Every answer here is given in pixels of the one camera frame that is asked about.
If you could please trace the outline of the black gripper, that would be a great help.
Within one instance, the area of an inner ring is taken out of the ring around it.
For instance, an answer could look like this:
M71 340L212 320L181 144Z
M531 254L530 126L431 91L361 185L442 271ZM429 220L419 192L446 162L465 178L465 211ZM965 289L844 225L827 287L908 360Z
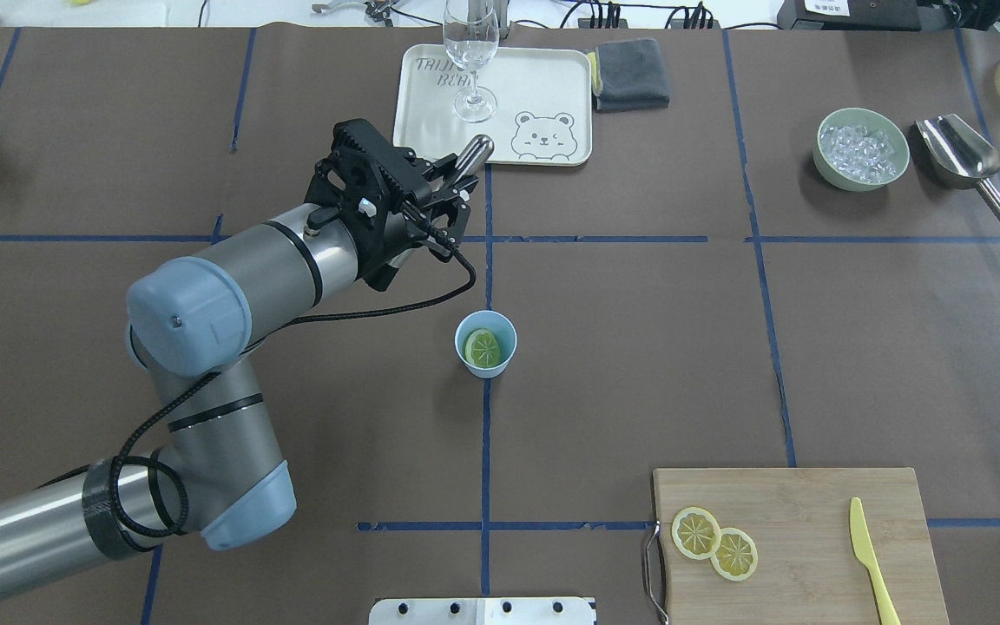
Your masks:
M467 198L456 195L472 194L478 182L460 173L457 155L429 160L353 119L334 126L305 201L338 211L356 246L358 280L385 292L404 253L424 247L436 260L453 260L470 217Z

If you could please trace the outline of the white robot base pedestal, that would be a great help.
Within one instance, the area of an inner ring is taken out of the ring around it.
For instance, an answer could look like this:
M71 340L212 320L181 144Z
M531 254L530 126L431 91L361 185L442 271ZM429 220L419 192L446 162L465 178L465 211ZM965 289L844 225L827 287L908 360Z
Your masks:
M596 624L595 600L579 596L385 598L369 624Z

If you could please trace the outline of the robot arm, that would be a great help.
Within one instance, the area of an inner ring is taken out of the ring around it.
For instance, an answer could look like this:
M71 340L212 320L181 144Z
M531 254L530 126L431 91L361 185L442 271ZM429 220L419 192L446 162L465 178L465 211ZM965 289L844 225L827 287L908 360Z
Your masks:
M339 122L300 205L137 280L127 351L161 407L114 455L0 503L0 601L170 537L238 549L286 525L297 499L250 353L353 282L385 290L419 248L467 270L453 295L472 288L459 247L493 150L476 135L430 160Z

